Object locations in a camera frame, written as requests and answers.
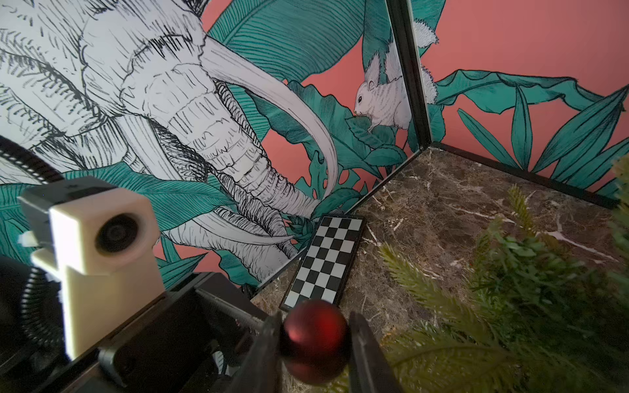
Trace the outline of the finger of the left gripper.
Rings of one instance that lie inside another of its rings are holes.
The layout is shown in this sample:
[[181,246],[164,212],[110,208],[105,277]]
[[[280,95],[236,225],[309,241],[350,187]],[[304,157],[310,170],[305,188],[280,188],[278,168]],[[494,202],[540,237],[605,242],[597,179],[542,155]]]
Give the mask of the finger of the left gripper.
[[197,288],[195,292],[213,308],[256,331],[262,330],[264,322],[269,317],[267,313],[250,302],[246,301],[245,306],[239,306],[202,288]]

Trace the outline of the small green christmas tree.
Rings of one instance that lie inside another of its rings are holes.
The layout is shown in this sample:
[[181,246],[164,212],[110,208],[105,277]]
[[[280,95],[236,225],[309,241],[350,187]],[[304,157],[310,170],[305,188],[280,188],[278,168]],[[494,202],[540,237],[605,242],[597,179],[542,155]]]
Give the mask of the small green christmas tree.
[[378,248],[432,315],[377,341],[376,371],[392,376],[384,391],[627,391],[627,267],[594,267],[541,232],[521,188],[509,202],[515,228],[499,217],[481,232],[462,297],[392,246]]

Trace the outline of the red ball ornament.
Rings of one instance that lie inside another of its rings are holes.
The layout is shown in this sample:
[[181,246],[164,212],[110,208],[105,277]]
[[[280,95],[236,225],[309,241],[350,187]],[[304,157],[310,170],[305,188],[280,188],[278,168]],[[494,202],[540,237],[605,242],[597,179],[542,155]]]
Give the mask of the red ball ornament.
[[308,385],[324,385],[338,377],[349,362],[350,343],[347,320],[327,301],[304,301],[283,321],[283,363]]

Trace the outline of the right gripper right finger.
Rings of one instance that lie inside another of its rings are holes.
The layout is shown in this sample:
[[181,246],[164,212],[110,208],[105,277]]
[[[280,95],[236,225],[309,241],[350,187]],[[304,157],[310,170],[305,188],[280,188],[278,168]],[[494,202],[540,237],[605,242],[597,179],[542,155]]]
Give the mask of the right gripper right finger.
[[351,355],[349,391],[351,393],[403,393],[401,384],[387,362],[366,318],[351,312]]

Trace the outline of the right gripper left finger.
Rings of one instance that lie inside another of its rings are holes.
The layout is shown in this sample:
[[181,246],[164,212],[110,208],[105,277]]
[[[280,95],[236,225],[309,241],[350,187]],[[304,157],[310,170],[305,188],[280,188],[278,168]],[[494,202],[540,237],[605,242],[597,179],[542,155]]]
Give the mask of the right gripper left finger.
[[229,383],[227,393],[282,391],[280,364],[282,322],[280,312],[265,320],[242,367]]

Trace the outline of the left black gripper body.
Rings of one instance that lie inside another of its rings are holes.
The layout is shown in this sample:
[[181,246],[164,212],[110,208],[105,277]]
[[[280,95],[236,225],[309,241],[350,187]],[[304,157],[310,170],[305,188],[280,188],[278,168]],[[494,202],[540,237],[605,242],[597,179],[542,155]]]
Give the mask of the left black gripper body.
[[19,311],[29,270],[1,261],[1,389],[4,392],[224,392],[255,330],[201,299],[202,288],[235,305],[251,302],[220,273],[191,273],[78,359],[39,346]]

